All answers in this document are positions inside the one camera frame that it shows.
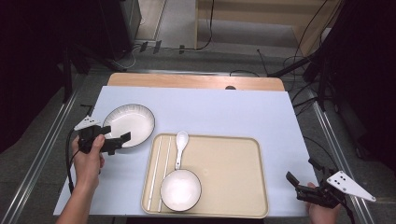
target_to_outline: white bowl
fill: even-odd
[[[174,211],[187,211],[194,207],[201,197],[201,182],[188,170],[175,170],[166,176],[161,184],[163,203]]]
[[[142,105],[123,105],[113,110],[103,122],[110,126],[111,133],[106,138],[119,138],[130,132],[131,140],[122,147],[134,147],[149,138],[154,130],[155,119],[151,111]]]

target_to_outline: wooden table edge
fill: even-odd
[[[114,73],[107,86],[163,87],[217,89],[234,87],[241,91],[284,91],[282,80],[277,77],[226,77],[179,74]]]

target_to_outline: human hand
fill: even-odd
[[[308,187],[314,189],[316,186],[309,182]],[[311,219],[311,224],[334,224],[341,208],[341,204],[338,204],[333,209],[314,203],[306,203],[305,205]]]
[[[85,154],[78,152],[78,137],[73,141],[73,155],[74,164],[76,168],[76,188],[87,190],[93,193],[96,187],[99,185],[99,172],[100,168],[105,165],[105,159],[100,152],[103,144],[105,142],[105,137],[99,134],[92,143],[92,148],[90,153]]]

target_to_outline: wrist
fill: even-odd
[[[81,182],[77,182],[73,192],[77,192],[79,194],[84,194],[87,196],[93,196],[95,193],[96,186],[93,186],[92,184],[84,184]]]

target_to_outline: small white bowl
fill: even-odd
[[[194,207],[201,197],[201,182],[188,170],[175,170],[161,184],[161,198],[171,210],[182,212]]]

